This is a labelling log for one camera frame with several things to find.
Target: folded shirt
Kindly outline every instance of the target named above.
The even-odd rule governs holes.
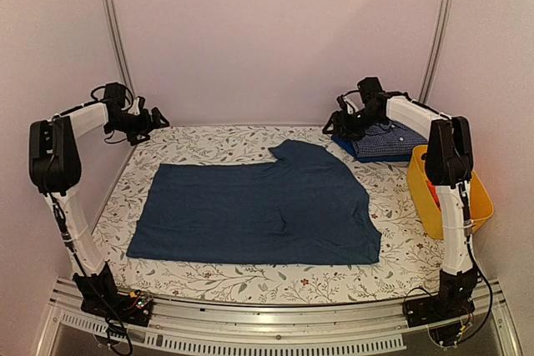
[[[426,143],[420,134],[396,121],[368,127],[359,141],[335,136],[332,140],[362,163],[410,161],[414,147]]]

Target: t-shirt sleeve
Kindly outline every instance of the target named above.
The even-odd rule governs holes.
[[[286,139],[275,148],[269,148],[273,156],[293,165],[326,165],[342,163],[325,148],[301,141]]]

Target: red item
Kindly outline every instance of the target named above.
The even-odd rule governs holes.
[[[432,185],[432,183],[430,181],[426,181],[426,186],[431,191],[431,195],[434,198],[434,202],[436,202],[437,208],[439,208],[441,210],[440,199],[437,196],[436,187],[434,185]]]

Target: blue plaid shirt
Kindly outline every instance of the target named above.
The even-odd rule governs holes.
[[[397,121],[372,125],[362,139],[352,142],[357,158],[411,155],[414,147],[423,144],[426,140],[421,135]]]

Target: blue t-shirt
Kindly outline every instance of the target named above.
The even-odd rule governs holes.
[[[286,140],[274,163],[161,164],[131,258],[236,264],[377,263],[369,195],[326,149]]]

